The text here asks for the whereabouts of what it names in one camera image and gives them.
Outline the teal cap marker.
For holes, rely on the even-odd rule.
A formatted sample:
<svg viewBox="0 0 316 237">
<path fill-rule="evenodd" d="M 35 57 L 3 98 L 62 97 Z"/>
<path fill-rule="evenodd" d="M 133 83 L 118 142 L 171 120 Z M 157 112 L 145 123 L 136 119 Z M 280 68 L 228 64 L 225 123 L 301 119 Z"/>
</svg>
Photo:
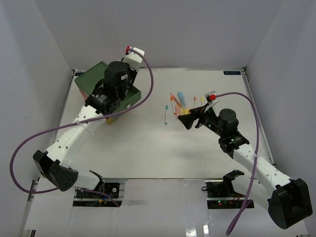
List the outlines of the teal cap marker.
<svg viewBox="0 0 316 237">
<path fill-rule="evenodd" d="M 167 125 L 167 117 L 168 117 L 168 105 L 165 106 L 165 113 L 164 113 L 164 124 Z"/>
</svg>

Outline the brown orange pen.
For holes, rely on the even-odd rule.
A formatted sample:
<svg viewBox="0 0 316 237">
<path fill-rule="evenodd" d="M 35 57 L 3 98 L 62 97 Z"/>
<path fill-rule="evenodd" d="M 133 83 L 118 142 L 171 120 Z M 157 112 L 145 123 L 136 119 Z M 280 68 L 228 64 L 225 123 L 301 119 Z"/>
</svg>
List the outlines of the brown orange pen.
<svg viewBox="0 0 316 237">
<path fill-rule="evenodd" d="M 182 105 L 180 101 L 176 98 L 176 96 L 173 93 L 170 93 L 170 96 L 173 98 L 173 100 L 177 103 L 177 105 L 181 108 Z"/>
</svg>

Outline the green drawer storage box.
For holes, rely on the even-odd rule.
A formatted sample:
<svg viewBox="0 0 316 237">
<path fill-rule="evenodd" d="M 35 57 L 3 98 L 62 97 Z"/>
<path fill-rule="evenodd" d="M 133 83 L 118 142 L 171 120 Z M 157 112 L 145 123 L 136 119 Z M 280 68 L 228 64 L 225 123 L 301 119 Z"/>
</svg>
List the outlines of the green drawer storage box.
<svg viewBox="0 0 316 237">
<path fill-rule="evenodd" d="M 97 114 L 103 116 L 124 111 L 141 99 L 141 91 L 134 85 L 123 101 L 118 98 L 110 99 L 100 89 L 96 89 L 96 84 L 104 78 L 104 71 L 107 67 L 108 65 L 102 61 L 75 79 L 75 83 L 84 97 L 84 105 L 93 107 Z"/>
</svg>

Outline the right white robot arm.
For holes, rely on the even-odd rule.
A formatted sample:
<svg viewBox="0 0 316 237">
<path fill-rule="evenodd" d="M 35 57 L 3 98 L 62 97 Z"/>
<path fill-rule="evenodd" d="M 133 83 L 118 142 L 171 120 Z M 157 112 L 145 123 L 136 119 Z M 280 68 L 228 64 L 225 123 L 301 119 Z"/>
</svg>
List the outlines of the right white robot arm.
<svg viewBox="0 0 316 237">
<path fill-rule="evenodd" d="M 216 115 L 212 108 L 205 106 L 191 109 L 178 117 L 180 122 L 191 129 L 205 126 L 219 135 L 219 145 L 230 158 L 248 171 L 255 172 L 250 198 L 264 207 L 273 222 L 287 229 L 313 213 L 308 185 L 301 178 L 296 180 L 277 170 L 262 157 L 257 157 L 249 141 L 239 132 L 236 113 L 222 109 Z"/>
</svg>

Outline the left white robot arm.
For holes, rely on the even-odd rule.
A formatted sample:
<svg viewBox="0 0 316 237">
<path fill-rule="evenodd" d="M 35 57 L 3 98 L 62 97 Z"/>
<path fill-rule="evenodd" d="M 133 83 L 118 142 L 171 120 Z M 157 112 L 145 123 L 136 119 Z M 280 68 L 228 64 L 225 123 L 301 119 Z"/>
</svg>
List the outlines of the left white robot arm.
<svg viewBox="0 0 316 237">
<path fill-rule="evenodd" d="M 92 90 L 74 121 L 75 126 L 44 152 L 34 153 L 33 160 L 41 175 L 60 191 L 75 187 L 87 189 L 93 197 L 103 194 L 103 177 L 92 170 L 76 170 L 72 163 L 92 133 L 105 123 L 106 116 L 126 109 L 139 67 L 139 62 L 130 59 L 104 65 L 103 74 L 92 82 Z"/>
</svg>

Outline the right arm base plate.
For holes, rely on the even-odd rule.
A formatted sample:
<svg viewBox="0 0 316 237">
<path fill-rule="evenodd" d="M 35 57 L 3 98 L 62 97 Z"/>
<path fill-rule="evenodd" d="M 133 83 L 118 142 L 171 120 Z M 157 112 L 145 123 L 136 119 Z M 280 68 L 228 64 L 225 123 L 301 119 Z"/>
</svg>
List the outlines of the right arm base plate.
<svg viewBox="0 0 316 237">
<path fill-rule="evenodd" d="M 245 196 L 235 191 L 229 191 L 223 180 L 209 180 L 205 182 L 202 191 L 206 192 L 207 207 L 215 209 L 240 209 Z"/>
</svg>

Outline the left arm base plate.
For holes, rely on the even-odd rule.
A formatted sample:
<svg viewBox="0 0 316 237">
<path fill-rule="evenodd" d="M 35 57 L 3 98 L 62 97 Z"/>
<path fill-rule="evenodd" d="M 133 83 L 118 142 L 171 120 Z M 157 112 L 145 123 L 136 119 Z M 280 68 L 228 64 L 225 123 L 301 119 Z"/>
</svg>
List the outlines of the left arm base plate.
<svg viewBox="0 0 316 237">
<path fill-rule="evenodd" d="M 120 190 L 120 183 L 105 183 L 103 187 L 99 188 L 98 192 L 103 192 L 111 198 L 118 198 Z M 106 198 L 104 195 L 90 193 L 76 189 L 75 198 Z"/>
</svg>

